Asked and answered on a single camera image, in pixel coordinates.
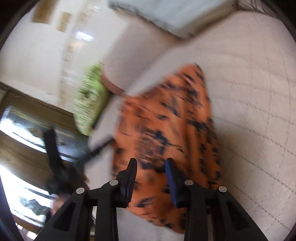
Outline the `person's left hand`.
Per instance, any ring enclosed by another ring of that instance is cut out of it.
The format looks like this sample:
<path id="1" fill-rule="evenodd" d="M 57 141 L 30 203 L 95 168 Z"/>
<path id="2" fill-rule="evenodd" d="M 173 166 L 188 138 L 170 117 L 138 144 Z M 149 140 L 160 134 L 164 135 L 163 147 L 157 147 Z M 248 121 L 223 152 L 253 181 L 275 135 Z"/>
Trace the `person's left hand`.
<path id="1" fill-rule="evenodd" d="M 55 199 L 51 207 L 51 216 L 54 216 L 55 213 L 61 208 L 61 206 L 67 201 L 70 197 L 70 194 L 60 194 Z"/>

